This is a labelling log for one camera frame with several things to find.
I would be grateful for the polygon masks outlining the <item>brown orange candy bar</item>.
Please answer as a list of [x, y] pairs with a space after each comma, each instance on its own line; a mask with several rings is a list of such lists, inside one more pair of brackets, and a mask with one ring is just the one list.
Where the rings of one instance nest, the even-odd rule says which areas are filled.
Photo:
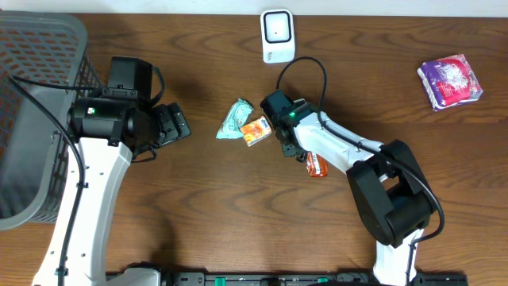
[[306, 157], [306, 169], [311, 177], [325, 177], [328, 175], [328, 166], [324, 158], [316, 153], [308, 152]]

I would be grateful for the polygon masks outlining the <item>orange white small packet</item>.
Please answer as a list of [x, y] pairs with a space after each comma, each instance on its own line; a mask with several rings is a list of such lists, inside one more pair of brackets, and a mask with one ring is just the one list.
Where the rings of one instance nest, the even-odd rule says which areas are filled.
[[261, 116], [260, 118], [242, 126], [240, 131], [247, 146], [252, 146], [268, 137], [271, 134], [272, 129], [266, 117]]

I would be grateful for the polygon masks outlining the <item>green wipes packet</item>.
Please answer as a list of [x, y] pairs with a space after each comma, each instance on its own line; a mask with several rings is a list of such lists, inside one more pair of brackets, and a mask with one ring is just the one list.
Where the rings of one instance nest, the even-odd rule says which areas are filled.
[[243, 136], [241, 127], [253, 112], [253, 106], [243, 99], [238, 99], [229, 109], [225, 120], [219, 128], [216, 138], [234, 140]]

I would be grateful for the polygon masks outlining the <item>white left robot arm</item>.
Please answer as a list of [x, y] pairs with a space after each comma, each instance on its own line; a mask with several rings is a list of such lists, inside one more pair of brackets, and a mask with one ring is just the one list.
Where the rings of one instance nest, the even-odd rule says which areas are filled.
[[138, 156], [190, 135], [177, 103], [162, 104], [152, 94], [160, 70], [132, 57], [115, 56], [105, 87], [77, 99], [67, 113], [64, 134], [68, 161], [52, 240], [35, 285], [161, 285], [164, 273], [139, 263], [113, 278], [106, 276], [106, 250], [121, 182]]

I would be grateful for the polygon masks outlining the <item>red purple snack packet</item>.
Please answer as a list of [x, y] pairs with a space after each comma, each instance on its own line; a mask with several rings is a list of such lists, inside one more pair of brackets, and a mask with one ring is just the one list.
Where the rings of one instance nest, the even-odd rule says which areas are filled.
[[424, 62], [417, 74], [435, 112], [476, 102], [483, 94], [464, 54]]

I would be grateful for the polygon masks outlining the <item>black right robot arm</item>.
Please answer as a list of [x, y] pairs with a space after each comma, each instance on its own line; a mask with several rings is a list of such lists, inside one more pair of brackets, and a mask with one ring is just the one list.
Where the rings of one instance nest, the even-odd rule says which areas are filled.
[[428, 239], [424, 229], [443, 210], [408, 145], [363, 138], [305, 101], [285, 99], [264, 112], [286, 156], [315, 154], [347, 176], [360, 220], [376, 241], [377, 281], [410, 284], [418, 244]]

